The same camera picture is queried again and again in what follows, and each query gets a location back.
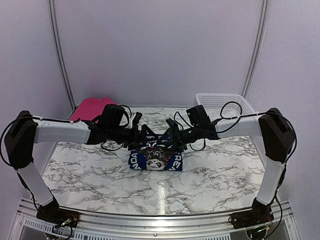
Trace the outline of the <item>blue garment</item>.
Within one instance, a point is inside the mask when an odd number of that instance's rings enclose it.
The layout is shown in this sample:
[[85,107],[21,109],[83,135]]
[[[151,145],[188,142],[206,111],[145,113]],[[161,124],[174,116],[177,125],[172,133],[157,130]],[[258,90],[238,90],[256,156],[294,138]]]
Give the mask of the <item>blue garment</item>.
[[183,170],[181,152],[174,152],[168,135],[146,136],[146,142],[130,151],[128,165],[133,170],[178,171]]

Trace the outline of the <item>pink trousers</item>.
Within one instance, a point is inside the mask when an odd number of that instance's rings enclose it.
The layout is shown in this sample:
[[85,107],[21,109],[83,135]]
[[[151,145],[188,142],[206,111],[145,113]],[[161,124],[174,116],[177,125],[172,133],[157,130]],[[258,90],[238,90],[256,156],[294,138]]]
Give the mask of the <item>pink trousers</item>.
[[109,97],[104,98],[86,98],[84,99],[80,105],[76,108],[74,113],[71,114],[69,120],[76,121],[78,119],[90,121],[94,119],[96,116],[100,115],[105,105],[115,104],[116,103],[111,100]]

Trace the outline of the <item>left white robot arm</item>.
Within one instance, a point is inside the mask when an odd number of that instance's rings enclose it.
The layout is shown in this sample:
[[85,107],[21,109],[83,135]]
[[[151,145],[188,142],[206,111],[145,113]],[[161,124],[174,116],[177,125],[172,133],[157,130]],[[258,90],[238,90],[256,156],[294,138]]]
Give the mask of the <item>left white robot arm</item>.
[[117,104],[107,104],[102,113],[92,120],[51,119],[23,110],[0,136],[0,145],[5,147],[7,154],[0,157],[17,172],[23,186],[38,201],[38,212],[58,223],[63,219],[63,211],[34,165],[34,144],[71,142],[97,145],[113,141],[132,149],[146,141],[148,127],[145,124],[139,126],[140,112],[128,117],[126,124],[121,124],[123,116],[127,115],[125,109]]

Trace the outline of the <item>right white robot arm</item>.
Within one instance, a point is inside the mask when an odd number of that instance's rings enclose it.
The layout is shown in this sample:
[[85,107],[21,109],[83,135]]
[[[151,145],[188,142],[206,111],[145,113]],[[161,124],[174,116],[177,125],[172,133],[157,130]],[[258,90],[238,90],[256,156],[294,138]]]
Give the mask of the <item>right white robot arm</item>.
[[202,105],[187,111],[189,127],[180,130],[171,118],[166,120],[171,145],[178,151],[184,151],[188,144],[197,140],[221,140],[235,137],[250,137],[260,140],[258,152],[262,158],[264,175],[260,189],[248,212],[247,219],[258,224],[267,216],[267,209],[276,198],[283,184],[287,163],[297,148],[297,134],[292,123],[273,107],[265,112],[240,114],[233,117],[220,116],[210,120]]

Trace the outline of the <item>white plastic laundry basket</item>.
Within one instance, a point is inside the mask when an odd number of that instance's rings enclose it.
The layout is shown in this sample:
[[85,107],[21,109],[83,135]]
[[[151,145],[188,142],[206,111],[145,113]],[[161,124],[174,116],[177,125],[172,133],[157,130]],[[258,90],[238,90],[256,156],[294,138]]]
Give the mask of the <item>white plastic laundry basket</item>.
[[198,93],[195,95],[194,104],[202,105],[212,121],[221,117],[221,109],[224,118],[256,113],[248,101],[238,94]]

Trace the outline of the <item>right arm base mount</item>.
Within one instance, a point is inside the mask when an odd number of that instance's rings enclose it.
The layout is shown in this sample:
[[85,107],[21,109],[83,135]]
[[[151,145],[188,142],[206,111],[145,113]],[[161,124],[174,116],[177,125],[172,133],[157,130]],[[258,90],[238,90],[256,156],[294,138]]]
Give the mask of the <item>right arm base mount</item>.
[[230,215],[228,222],[234,229],[248,228],[265,223],[271,223],[274,215],[269,206],[253,206],[251,210],[235,212]]

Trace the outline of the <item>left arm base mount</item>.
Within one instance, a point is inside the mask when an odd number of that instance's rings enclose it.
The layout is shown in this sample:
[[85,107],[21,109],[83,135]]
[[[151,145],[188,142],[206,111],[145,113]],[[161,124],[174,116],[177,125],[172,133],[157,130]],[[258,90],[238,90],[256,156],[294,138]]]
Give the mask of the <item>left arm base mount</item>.
[[60,227],[68,226],[76,228],[78,225],[80,213],[78,211],[60,208],[55,205],[39,206],[36,218],[53,223]]

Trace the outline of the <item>aluminium front frame rail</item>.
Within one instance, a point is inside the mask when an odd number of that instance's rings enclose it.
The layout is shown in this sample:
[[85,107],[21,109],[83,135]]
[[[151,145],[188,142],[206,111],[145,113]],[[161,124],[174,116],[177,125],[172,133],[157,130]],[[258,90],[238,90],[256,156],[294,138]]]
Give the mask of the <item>aluminium front frame rail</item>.
[[299,240],[289,202],[273,204],[272,221],[235,229],[241,209],[196,215],[142,216],[79,211],[73,240]]

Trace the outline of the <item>right aluminium corner post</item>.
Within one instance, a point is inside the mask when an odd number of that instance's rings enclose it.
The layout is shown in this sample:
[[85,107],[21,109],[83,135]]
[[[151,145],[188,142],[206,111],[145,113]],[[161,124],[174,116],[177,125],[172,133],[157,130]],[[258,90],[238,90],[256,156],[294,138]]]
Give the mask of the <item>right aluminium corner post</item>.
[[264,35],[266,31],[267,19],[268,19],[269,5],[270,5],[269,0],[261,1],[259,21],[258,21],[256,37],[253,45],[253,51],[252,51],[249,67],[246,73],[244,85],[241,91],[241,96],[245,99],[249,94],[250,87],[254,79],[255,69],[258,63],[259,55],[262,49]]

